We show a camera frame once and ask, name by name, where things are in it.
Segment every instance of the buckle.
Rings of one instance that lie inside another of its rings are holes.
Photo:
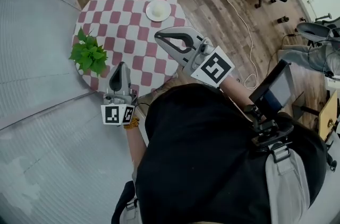
[[[132,209],[135,209],[137,208],[137,200],[138,199],[134,199],[132,201],[129,201],[127,204],[126,204],[126,210],[127,211],[130,211]]]
[[[284,143],[275,143],[271,148],[270,152],[274,157],[274,163],[281,162],[290,157],[291,152]]]

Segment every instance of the white plate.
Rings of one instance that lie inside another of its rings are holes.
[[[155,0],[148,4],[146,8],[147,17],[152,21],[160,22],[166,20],[171,14],[170,3],[165,0]]]

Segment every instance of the metal rod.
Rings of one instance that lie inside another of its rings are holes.
[[[319,111],[316,111],[314,109],[308,108],[306,106],[301,106],[300,108],[301,108],[301,110],[306,111],[306,112],[308,112],[308,113],[310,113],[312,115],[315,115],[315,116],[319,116],[319,114],[320,114]]]

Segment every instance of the black shirt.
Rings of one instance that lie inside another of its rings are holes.
[[[326,147],[293,123],[290,148],[304,162],[312,203],[324,181]],[[219,90],[170,89],[151,104],[146,131],[150,143],[136,181],[143,223],[270,223],[268,154],[254,151],[252,124]]]

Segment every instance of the monitor screen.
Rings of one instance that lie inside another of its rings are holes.
[[[263,97],[271,106],[273,112],[277,113],[287,104],[291,95],[287,77],[285,74],[282,74],[269,87],[269,90]]]
[[[288,103],[293,89],[289,64],[280,61],[249,97],[267,118],[275,116]]]

